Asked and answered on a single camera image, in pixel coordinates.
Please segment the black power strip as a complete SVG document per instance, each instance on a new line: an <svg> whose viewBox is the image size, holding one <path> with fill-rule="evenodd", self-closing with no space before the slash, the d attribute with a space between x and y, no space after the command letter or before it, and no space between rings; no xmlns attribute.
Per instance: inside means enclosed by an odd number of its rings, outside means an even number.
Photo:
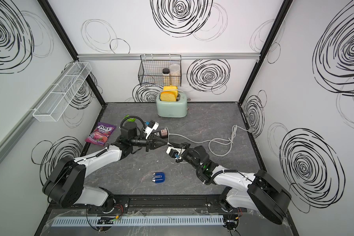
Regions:
<svg viewBox="0 0 354 236"><path fill-rule="evenodd" d="M161 138L161 137L160 137L160 131L153 132L153 135L154 135L154 136L157 136L157 137L159 137L159 138Z"/></svg>

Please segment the pink USB charger adapter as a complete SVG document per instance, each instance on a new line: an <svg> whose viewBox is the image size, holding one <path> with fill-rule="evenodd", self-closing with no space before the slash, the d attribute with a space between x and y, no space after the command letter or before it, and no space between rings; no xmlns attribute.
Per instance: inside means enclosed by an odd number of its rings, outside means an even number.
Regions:
<svg viewBox="0 0 354 236"><path fill-rule="evenodd" d="M161 138L167 138L169 136L169 131L165 128L160 130L160 137Z"/></svg>

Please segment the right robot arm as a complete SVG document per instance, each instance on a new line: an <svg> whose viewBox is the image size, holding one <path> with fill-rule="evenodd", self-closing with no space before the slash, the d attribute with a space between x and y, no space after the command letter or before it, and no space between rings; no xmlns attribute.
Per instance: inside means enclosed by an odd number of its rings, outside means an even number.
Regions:
<svg viewBox="0 0 354 236"><path fill-rule="evenodd" d="M211 161L203 146L182 149L173 157L189 163L203 184L226 186L221 200L226 211L239 207L253 209L277 225L286 218L291 194L266 171L244 173L225 168Z"/></svg>

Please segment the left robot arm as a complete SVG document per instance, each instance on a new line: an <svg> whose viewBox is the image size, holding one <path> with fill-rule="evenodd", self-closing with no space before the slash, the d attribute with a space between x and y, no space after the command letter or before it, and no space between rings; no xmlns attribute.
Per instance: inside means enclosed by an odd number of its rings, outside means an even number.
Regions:
<svg viewBox="0 0 354 236"><path fill-rule="evenodd" d="M149 151L167 144L167 141L156 135L159 123L140 122L142 128L138 128L136 122L124 119L120 124L121 134L114 143L83 157L64 157L59 160L43 185L42 192L62 208L90 205L105 214L112 212L117 206L112 192L85 185L85 178L108 164L135 154L135 147Z"/></svg>

